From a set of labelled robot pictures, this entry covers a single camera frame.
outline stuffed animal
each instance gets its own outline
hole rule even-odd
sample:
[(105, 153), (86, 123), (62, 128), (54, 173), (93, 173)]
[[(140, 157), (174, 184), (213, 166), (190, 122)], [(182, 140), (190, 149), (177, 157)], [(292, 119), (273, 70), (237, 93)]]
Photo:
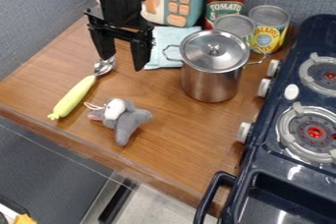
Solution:
[(132, 133), (142, 124), (152, 120), (152, 115), (147, 110), (137, 109), (130, 100), (110, 99), (104, 107), (98, 107), (86, 103), (91, 111), (88, 118), (100, 121), (104, 126), (114, 130), (115, 140), (121, 146), (125, 146)]

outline stove burner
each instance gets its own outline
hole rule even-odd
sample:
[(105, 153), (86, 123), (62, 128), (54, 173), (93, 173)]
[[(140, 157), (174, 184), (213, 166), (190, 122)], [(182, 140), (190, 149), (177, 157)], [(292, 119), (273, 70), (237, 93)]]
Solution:
[(336, 115), (294, 103), (277, 124), (280, 141), (293, 153), (317, 163), (336, 163)]
[(327, 73), (325, 73), (325, 77), (326, 77), (327, 79), (334, 80), (334, 79), (336, 79), (336, 73), (333, 73), (333, 72), (327, 72)]
[(299, 75), (304, 85), (326, 96), (336, 97), (336, 59), (310, 55), (300, 67)]
[(319, 139), (323, 137), (323, 130), (321, 130), (320, 128), (310, 127), (308, 129), (308, 133), (312, 138), (315, 138), (315, 139)]

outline tin can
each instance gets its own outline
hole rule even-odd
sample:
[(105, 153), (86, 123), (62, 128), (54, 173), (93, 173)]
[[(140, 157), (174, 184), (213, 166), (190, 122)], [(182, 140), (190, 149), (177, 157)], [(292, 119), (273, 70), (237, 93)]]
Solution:
[(243, 39), (249, 47), (253, 43), (254, 22), (242, 15), (221, 16), (214, 22), (213, 28), (221, 31), (228, 31)]
[(224, 15), (241, 14), (245, 0), (206, 0), (205, 29), (213, 29), (214, 21)]
[(280, 49), (284, 44), (288, 30), (290, 16), (282, 8), (262, 5), (254, 7), (249, 12), (249, 17), (254, 21), (252, 47), (254, 52), (271, 54)]

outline black handle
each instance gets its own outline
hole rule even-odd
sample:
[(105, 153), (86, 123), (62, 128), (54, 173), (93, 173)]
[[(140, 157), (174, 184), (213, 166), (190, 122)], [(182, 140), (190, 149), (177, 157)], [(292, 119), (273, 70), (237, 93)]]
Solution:
[(204, 222), (205, 214), (207, 213), (213, 198), (215, 197), (217, 190), (220, 186), (233, 187), (236, 181), (236, 176), (233, 176), (226, 172), (216, 172), (212, 177), (210, 185), (207, 187), (206, 193), (200, 201), (200, 204), (196, 210), (194, 224), (202, 224)]

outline red can label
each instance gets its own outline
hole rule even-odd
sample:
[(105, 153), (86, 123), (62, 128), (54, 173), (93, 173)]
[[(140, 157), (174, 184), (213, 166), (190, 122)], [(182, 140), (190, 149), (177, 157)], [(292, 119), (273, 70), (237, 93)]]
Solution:
[(241, 14), (245, 0), (207, 0), (205, 29), (213, 29), (214, 21), (224, 15)]

